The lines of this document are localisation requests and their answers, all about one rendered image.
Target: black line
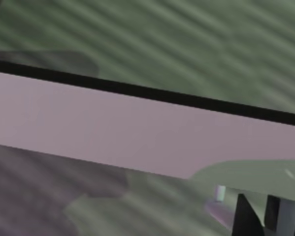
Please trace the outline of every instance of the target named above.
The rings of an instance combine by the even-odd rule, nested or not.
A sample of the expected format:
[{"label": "black line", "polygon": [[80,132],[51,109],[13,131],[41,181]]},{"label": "black line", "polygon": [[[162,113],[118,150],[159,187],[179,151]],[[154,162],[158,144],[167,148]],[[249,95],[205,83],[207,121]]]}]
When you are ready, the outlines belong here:
[{"label": "black line", "polygon": [[0,61],[0,72],[295,126],[295,114]]}]

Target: gray metal rod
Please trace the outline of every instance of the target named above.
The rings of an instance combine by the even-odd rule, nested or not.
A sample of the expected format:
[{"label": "gray metal rod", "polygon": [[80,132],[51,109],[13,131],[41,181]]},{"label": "gray metal rod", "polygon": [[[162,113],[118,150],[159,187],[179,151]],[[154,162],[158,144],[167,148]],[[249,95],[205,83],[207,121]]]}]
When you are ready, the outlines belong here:
[{"label": "gray metal rod", "polygon": [[276,236],[294,236],[295,201],[281,199]]}]

